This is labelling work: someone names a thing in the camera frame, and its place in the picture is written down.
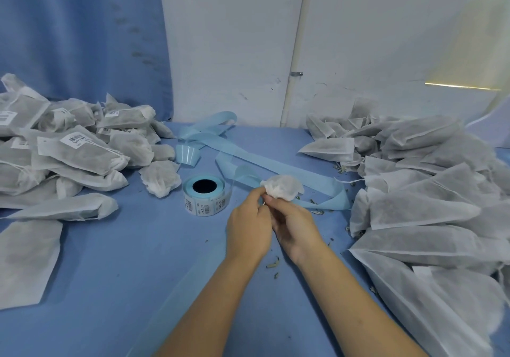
blue tablecloth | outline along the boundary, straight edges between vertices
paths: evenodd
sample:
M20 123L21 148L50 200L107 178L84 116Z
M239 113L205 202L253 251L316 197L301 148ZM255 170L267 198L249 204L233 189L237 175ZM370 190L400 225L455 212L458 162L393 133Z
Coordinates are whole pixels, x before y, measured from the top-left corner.
M180 125L170 127L178 132ZM304 130L234 127L226 135L253 153L319 174L354 177L338 175L330 162L297 154L312 141ZM175 146L176 140L164 143ZM201 152L195 168L179 170L183 180L195 174L219 174L214 163L217 151L205 147ZM262 178L273 175L255 169ZM118 201L117 212L100 221L65 223L61 254L42 301L0 311L0 356L124 357L195 260L224 240L230 211L248 192L236 186L226 210L196 217L185 210L181 188L157 199L146 191L136 171L125 172L129 186L107 192ZM347 186L351 199L360 186ZM304 198L310 197L317 202L327 199L307 189ZM345 231L349 212L326 212L314 218L324 241L342 254L369 289L371 283L363 267L344 252L354 242ZM0 230L8 223L0 221ZM266 269L276 256L281 260L278 267ZM493 337L496 355L510 355L509 334L507 310L504 324ZM303 278L273 238L271 251L242 298L225 356L276 355L342 354Z

purple surface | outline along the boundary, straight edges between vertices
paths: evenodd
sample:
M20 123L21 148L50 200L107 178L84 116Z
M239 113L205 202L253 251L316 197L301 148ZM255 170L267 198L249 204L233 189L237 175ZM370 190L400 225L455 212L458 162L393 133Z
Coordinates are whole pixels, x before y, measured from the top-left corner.
M170 126L178 131L178 124ZM249 152L343 180L354 177L338 175L330 162L297 154L312 141L304 130L235 127L226 135ZM176 140L165 142L176 145ZM201 152L195 168L179 170L183 180L196 174L219 174L214 163L217 151L205 147ZM262 178L272 175L255 169ZM157 199L145 190L137 172L126 172L126 177L129 186L106 192L118 201L119 211L100 221L64 224L61 254L42 302L0 311L0 356L124 357L195 260L213 243L224 240L230 211L247 194L246 189L235 187L226 210L196 217L186 212L180 187ZM358 182L346 187L350 199L360 186ZM317 202L327 199L310 189L304 197ZM345 231L348 211L314 218L324 241L337 254L354 242ZM0 230L8 223L0 220ZM276 256L281 260L278 267L266 269ZM348 253L344 256L368 289L371 283L363 267ZM509 318L493 338L496 355L510 354ZM246 289L224 355L341 355L309 289L283 256L276 238Z

person's left hand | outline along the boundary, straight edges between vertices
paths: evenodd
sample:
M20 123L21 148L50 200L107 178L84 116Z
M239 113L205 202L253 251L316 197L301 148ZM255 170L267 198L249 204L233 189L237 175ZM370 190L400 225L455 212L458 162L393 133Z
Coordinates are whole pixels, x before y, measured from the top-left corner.
M227 223L226 259L241 259L256 266L269 251L273 234L271 213L268 206L258 205L265 192L264 187L253 189L232 211Z

person's right hand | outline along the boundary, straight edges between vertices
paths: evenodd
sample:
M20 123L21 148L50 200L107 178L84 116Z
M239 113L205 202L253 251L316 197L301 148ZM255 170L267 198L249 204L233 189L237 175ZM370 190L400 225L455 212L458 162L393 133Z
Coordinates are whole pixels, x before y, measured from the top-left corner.
M267 194L262 199L271 211L271 223L278 242L298 267L313 256L316 249L325 245L308 210Z

white pipe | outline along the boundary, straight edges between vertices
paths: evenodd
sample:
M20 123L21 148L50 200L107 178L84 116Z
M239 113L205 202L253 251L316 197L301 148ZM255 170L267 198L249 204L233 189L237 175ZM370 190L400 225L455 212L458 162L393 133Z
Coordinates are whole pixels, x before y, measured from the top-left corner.
M308 10L310 7L310 0L301 1L301 10L299 11L299 21L297 24L296 39L294 40L294 50L292 51L292 61L290 63L290 72L296 72L299 63L299 56L301 54L301 43L303 42L304 26L307 21ZM284 128L287 126L287 116L289 115L290 102L292 100L292 94L296 80L300 77L291 77L287 82L287 90L285 91L284 108L282 111L282 119L280 120L280 127Z

